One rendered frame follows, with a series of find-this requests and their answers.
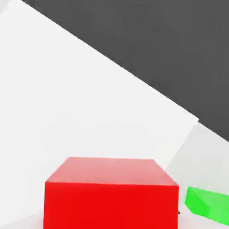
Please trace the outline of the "small green cube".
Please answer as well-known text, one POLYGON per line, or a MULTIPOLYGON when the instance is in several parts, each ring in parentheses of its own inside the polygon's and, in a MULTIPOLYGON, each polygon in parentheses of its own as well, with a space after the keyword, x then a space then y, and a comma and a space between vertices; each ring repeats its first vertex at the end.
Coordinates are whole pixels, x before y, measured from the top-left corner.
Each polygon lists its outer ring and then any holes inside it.
POLYGON ((229 195, 188 187, 184 203, 193 214, 229 226, 229 195))

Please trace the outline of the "small red cube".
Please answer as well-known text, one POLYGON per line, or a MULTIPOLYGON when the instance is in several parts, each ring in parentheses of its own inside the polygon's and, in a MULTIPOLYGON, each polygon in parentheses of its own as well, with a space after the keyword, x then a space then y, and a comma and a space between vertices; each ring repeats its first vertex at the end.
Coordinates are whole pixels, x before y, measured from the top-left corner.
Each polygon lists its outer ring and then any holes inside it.
POLYGON ((152 159, 69 157, 45 182, 43 229, 178 229, 178 195, 152 159))

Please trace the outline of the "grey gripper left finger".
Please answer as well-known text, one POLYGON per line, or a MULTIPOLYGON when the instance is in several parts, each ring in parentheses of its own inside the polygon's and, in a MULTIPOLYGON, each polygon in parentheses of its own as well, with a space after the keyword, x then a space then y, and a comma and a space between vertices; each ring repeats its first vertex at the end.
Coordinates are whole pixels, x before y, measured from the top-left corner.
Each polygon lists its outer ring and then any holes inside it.
POLYGON ((7 229, 43 229, 43 213, 31 215, 7 225, 7 229))

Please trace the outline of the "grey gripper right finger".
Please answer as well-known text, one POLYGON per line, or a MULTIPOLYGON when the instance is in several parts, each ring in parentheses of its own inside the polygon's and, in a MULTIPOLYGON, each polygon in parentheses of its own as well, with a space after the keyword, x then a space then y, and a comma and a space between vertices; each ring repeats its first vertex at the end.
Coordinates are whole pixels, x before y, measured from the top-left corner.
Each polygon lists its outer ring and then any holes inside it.
POLYGON ((220 224, 190 212, 179 211, 178 229, 220 229, 220 224))

